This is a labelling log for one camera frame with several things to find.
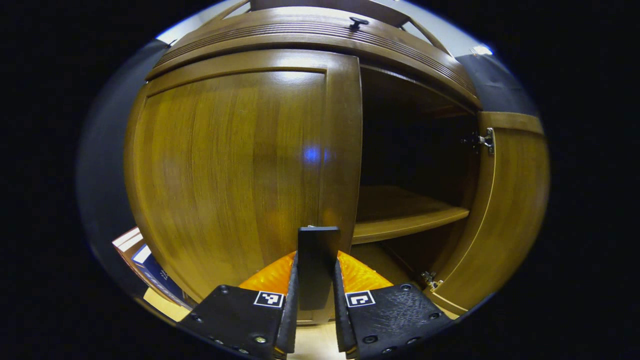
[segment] wood grain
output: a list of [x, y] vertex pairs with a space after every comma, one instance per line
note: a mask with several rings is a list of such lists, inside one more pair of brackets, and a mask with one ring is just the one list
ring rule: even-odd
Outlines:
[[467, 209], [396, 186], [362, 186], [353, 243], [397, 238], [467, 217]]
[[477, 119], [430, 119], [415, 110], [419, 106], [395, 108], [364, 99], [360, 184], [400, 186], [470, 209], [467, 198], [475, 192], [477, 155], [470, 156], [475, 154], [460, 139], [477, 131]]
[[467, 219], [447, 225], [381, 241], [379, 244], [405, 264], [412, 278], [419, 279], [420, 273], [440, 273], [443, 265], [449, 261]]
[[497, 111], [479, 111], [478, 119], [480, 119], [480, 122], [483, 124], [483, 129], [487, 127], [494, 127], [529, 131], [540, 135], [545, 134], [542, 129], [540, 119], [531, 115]]
[[420, 31], [424, 35], [424, 37], [426, 37], [427, 40], [429, 40], [429, 42], [433, 44], [433, 46], [442, 50], [442, 52], [444, 52], [445, 54], [453, 57], [453, 55], [449, 52], [449, 50], [447, 50], [446, 47], [444, 47], [444, 45], [438, 40], [438, 38], [434, 36], [434, 34], [432, 34], [429, 30], [427, 30], [424, 26], [422, 26], [419, 22], [411, 18], [409, 18], [409, 22], [411, 22], [411, 24], [415, 26], [415, 28], [418, 29], [418, 31]]
[[242, 0], [239, 3], [233, 5], [233, 6], [229, 6], [228, 8], [226, 8], [224, 11], [222, 11], [221, 13], [217, 14], [216, 16], [214, 16], [211, 20], [207, 21], [204, 23], [204, 26], [206, 26], [210, 21], [219, 21], [224, 19], [225, 17], [229, 16], [232, 12], [240, 9], [241, 7], [243, 7], [246, 3], [248, 3], [249, 0]]
[[252, 10], [264, 10], [282, 6], [315, 6], [343, 10], [371, 17], [396, 28], [409, 21], [409, 16], [370, 0], [251, 0]]
[[423, 290], [422, 292], [427, 295], [427, 297], [429, 297], [431, 299], [431, 301], [433, 301], [434, 304], [436, 304], [438, 307], [441, 307], [442, 309], [446, 309], [456, 315], [462, 315], [464, 313], [466, 313], [467, 311], [469, 311], [469, 309], [465, 309], [464, 307], [460, 307], [454, 303], [452, 303], [451, 301], [448, 301], [447, 299], [441, 297], [440, 295], [438, 295], [435, 292], [430, 292], [430, 288]]
[[309, 7], [284, 7], [250, 12], [211, 22], [183, 37], [147, 76], [151, 80], [177, 67], [221, 54], [265, 48], [327, 50], [380, 61], [425, 79], [434, 87], [481, 108], [464, 67], [451, 56], [400, 29], [371, 19], [351, 31], [356, 13]]
[[270, 50], [144, 87], [125, 139], [127, 192], [147, 244], [189, 296], [237, 286], [296, 250], [301, 226], [339, 226], [348, 252], [359, 85], [357, 58]]
[[412, 282], [411, 277], [405, 272], [404, 268], [380, 246], [380, 243], [353, 245], [349, 255], [365, 263], [393, 284]]
[[475, 115], [470, 109], [424, 83], [360, 62], [363, 108], [387, 108], [409, 121]]
[[[481, 128], [486, 125], [481, 117]], [[547, 207], [545, 138], [519, 129], [495, 128], [494, 134], [495, 156], [482, 152], [467, 228], [438, 274], [444, 282], [434, 291], [462, 309], [472, 308], [511, 277], [533, 245]]]

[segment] bolt head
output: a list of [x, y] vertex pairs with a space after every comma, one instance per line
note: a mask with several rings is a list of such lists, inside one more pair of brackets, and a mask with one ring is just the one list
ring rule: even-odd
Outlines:
[[378, 337], [375, 335], [369, 335], [369, 336], [365, 336], [364, 339], [362, 339], [362, 342], [365, 344], [371, 344], [371, 343], [375, 343], [378, 340]]

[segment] cabinet door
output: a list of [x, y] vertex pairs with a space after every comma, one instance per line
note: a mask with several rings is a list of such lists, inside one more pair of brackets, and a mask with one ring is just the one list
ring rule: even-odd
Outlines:
[[549, 191], [549, 158], [540, 120], [500, 112], [479, 114], [493, 128], [495, 154], [481, 149], [476, 198], [450, 261], [426, 293], [462, 315], [497, 291], [520, 266], [536, 239]]
[[296, 250], [298, 228], [338, 226], [349, 251], [362, 146], [358, 58], [264, 50], [146, 84], [125, 180], [153, 255], [196, 301]]

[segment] blue light spot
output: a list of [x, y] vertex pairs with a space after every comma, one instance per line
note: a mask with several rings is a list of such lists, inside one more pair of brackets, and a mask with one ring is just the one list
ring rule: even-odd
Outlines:
[[316, 147], [307, 147], [305, 149], [305, 162], [317, 163], [320, 161], [320, 150]]

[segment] cabinet hinge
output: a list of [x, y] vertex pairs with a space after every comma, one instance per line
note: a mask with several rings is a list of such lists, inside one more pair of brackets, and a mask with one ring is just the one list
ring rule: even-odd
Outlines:
[[484, 136], [481, 136], [477, 131], [474, 131], [470, 137], [462, 138], [460, 142], [470, 144], [476, 154], [480, 153], [480, 148], [482, 147], [487, 147], [489, 155], [493, 155], [495, 153], [495, 142], [493, 141], [492, 127], [486, 128], [486, 135]]
[[438, 286], [440, 286], [443, 283], [442, 280], [435, 281], [433, 279], [435, 275], [436, 275], [435, 272], [423, 271], [420, 273], [420, 277], [426, 283], [427, 288], [429, 288], [429, 291], [431, 291], [432, 293], [438, 288]]

